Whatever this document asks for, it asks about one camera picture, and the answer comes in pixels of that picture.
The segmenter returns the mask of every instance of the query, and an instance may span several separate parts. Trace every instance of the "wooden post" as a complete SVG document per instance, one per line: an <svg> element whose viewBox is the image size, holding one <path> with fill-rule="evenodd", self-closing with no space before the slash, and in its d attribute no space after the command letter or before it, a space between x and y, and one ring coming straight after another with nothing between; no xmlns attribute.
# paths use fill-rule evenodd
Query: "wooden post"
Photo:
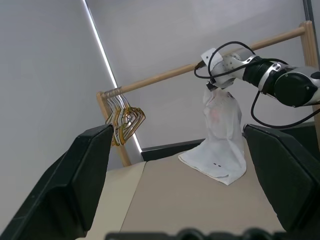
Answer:
<svg viewBox="0 0 320 240"><path fill-rule="evenodd" d="M300 24L300 27L304 27L304 34L301 35L301 43L304 55L304 63L307 66L319 69L317 47L314 28L312 21L304 21ZM320 109L319 105L312 106L313 111ZM318 147L320 150L320 115L314 116L314 125L316 130L316 138L318 140Z"/></svg>
<svg viewBox="0 0 320 240"><path fill-rule="evenodd" d="M104 119L107 120L109 115L111 114L110 108L108 106L108 104L106 103L106 101L104 101L103 97L102 97L102 92L98 92L96 94L96 100L99 103L102 115L104 116ZM120 158L121 158L121 162L122 165L124 167L127 166L131 166L131 162L127 153L127 150L125 148L125 146L120 145L120 146L115 146L117 153L119 154Z"/></svg>

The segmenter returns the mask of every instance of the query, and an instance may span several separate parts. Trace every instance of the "wooden rod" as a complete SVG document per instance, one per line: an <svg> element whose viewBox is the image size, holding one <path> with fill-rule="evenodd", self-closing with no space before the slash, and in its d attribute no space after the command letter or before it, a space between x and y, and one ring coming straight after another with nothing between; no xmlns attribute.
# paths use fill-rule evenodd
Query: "wooden rod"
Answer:
<svg viewBox="0 0 320 240"><path fill-rule="evenodd" d="M304 27L304 25L301 25L300 27L298 27L292 31L284 32L284 33L281 33L281 34L276 35L274 37L266 38L262 41L256 42L256 43L252 44L250 47L252 48L252 50L262 49L262 48L265 48L265 47L268 47L268 46L271 46L271 45L274 45L277 43L284 42L289 39L293 39L293 38L302 36L304 33L305 33L305 27ZM121 87L119 87L119 89L120 89L121 93L123 93L123 94L130 92L130 91L133 91L133 90L136 90L136 89L140 89L142 87L145 87L145 86L148 86L151 84L155 84L157 82L160 82L160 81L163 81L166 79L170 79L170 78L179 76L181 74L191 72L195 69L195 66L197 64L198 64L198 62L194 63L194 64L188 64L185 66L181 66L181 67L172 69L170 71L146 78L144 80L136 81L132 84L121 86Z"/></svg>
<svg viewBox="0 0 320 240"><path fill-rule="evenodd" d="M107 120L111 114L111 111L110 111L110 108L109 108L108 104L106 103L106 101L104 101L101 92L98 92L96 94L96 100L100 106L100 109L101 109L101 112L102 112L104 119ZM129 159L129 156L128 156L128 153L127 153L125 146L120 145L120 146L115 146L115 148L116 148L118 155L121 158L122 165L124 167L131 166L132 164L130 162L130 159Z"/></svg>
<svg viewBox="0 0 320 240"><path fill-rule="evenodd" d="M307 66L319 69L318 56L317 56L317 45L315 32L312 25L312 21L305 21L300 24L304 27L305 34L301 36L302 50L304 55L304 63ZM319 105L312 106L313 111L320 109ZM314 126L316 131L316 138L318 141L318 148L320 150L320 115L314 116Z"/></svg>

